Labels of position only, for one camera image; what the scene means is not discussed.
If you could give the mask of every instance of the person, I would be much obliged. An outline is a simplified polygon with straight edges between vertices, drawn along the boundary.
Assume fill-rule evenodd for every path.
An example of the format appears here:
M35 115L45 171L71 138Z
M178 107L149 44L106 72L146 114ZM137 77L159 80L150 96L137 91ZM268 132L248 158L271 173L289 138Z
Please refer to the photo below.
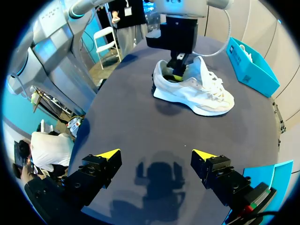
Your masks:
M134 39L138 44L147 34L147 21L143 8L143 0L115 0L109 3L112 12L112 23L117 24L117 38L125 58L134 48Z
M30 159L27 159L26 165L24 165L22 169L20 169L16 164L13 163L13 172L16 178L21 179L24 185L33 180L35 177L39 177L41 179L44 179L46 177L44 175L33 174Z
M35 166L51 172L53 177L59 177L69 166L73 145L67 134L33 132L30 145L21 140L18 151L22 158L32 158Z

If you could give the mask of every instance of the white shirt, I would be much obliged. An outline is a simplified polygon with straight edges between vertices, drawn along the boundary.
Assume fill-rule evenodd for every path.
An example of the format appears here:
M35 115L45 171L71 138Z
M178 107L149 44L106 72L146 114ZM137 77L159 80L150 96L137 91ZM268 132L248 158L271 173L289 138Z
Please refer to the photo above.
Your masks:
M51 164L69 166L73 146L67 134L53 136L33 132L30 143L32 161L37 167L53 172Z

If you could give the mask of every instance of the blue wall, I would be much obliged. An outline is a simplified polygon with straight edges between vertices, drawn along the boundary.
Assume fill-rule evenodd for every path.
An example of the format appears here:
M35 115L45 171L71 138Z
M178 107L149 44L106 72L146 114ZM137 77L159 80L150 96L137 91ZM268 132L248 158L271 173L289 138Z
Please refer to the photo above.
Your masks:
M56 126L56 119L39 108L33 113L33 104L21 95L11 94L7 87L4 88L2 104L2 115L29 135L37 130L42 119L47 124Z

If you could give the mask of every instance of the black shirt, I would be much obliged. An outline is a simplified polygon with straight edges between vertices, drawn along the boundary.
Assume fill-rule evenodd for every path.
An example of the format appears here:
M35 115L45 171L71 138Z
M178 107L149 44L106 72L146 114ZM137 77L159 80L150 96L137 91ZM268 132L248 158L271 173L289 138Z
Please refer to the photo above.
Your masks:
M117 28L131 27L147 23L143 0L128 0L129 7L131 7L132 15L125 16L126 0L115 0L109 3L109 9L111 12L117 11L120 21L117 23Z

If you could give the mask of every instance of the shoe tongue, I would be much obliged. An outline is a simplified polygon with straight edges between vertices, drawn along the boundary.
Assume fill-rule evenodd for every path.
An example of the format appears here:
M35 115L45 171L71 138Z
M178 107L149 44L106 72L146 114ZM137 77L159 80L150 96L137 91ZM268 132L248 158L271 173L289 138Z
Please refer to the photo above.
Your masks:
M201 56L194 58L194 62L187 66L186 72L183 75L183 80L191 77L196 78L204 88L211 86L212 79L210 78L209 71Z

